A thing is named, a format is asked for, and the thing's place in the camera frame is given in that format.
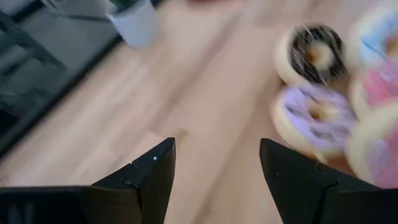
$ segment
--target frosting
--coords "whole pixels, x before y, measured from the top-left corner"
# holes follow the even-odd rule
[[[386,41],[398,32],[398,12],[383,17],[361,36],[361,55],[366,63],[379,63],[388,58]]]
[[[292,126],[317,149],[344,149],[346,139],[355,122],[348,102],[339,93],[322,86],[290,87],[283,95],[284,111]],[[318,121],[310,114],[309,104],[331,105],[336,116]]]
[[[324,68],[314,66],[308,58],[308,49],[316,43],[326,45],[332,54],[331,61]],[[301,27],[296,30],[292,42],[290,64],[306,80],[327,84],[333,77],[338,77],[345,71],[341,59],[342,50],[343,42],[331,28],[322,25]]]
[[[372,144],[365,156],[367,168],[377,186],[398,187],[398,128]]]
[[[390,60],[370,70],[363,81],[366,100],[370,106],[379,106],[398,96],[398,61]]]

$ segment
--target wooden floor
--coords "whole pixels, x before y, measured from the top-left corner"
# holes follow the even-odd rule
[[[91,184],[168,136],[177,167],[166,223],[282,223],[259,161],[280,141],[279,34],[324,22],[347,39],[374,0],[170,0],[145,50],[117,46],[0,164],[0,185]]]

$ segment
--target chocolate drizzle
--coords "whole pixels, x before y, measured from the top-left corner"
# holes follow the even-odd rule
[[[327,44],[333,52],[333,61],[326,69],[315,68],[306,57],[307,49],[314,41]],[[339,77],[345,71],[342,51],[343,42],[331,28],[323,25],[306,26],[296,31],[290,50],[290,64],[309,82],[328,84],[332,78]]]

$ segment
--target donut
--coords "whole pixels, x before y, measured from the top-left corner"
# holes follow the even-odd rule
[[[353,129],[345,151],[358,178],[385,189],[398,187],[398,102],[374,111]]]
[[[398,57],[398,7],[371,9],[354,25],[347,46],[349,72],[369,69]]]
[[[351,102],[359,119],[398,97],[398,61],[389,60],[353,81]]]
[[[356,122],[346,99],[320,85],[288,86],[271,110],[275,129],[287,144],[322,162],[343,156]]]
[[[275,49],[275,67],[287,84],[327,85],[345,72],[344,45],[331,28],[307,25],[288,30]]]

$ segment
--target black plastic part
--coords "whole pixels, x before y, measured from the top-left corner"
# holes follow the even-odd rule
[[[92,186],[0,189],[0,223],[161,224],[174,170],[168,138]]]
[[[398,189],[380,189],[270,139],[261,139],[260,158],[284,224],[398,223]]]

